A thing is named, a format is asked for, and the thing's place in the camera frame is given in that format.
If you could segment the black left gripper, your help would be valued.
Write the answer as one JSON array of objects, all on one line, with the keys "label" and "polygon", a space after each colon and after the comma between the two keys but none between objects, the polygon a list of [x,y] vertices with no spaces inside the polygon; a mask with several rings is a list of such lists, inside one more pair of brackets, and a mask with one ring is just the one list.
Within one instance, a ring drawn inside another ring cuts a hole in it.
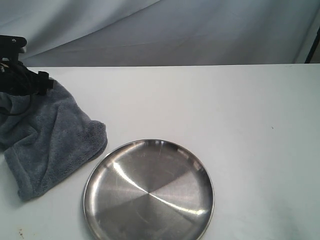
[{"label": "black left gripper", "polygon": [[45,71],[33,75],[21,61],[20,54],[26,52],[27,40],[21,36],[0,36],[0,91],[13,96],[37,95],[44,96],[47,89],[55,87],[55,80],[49,78]]}]

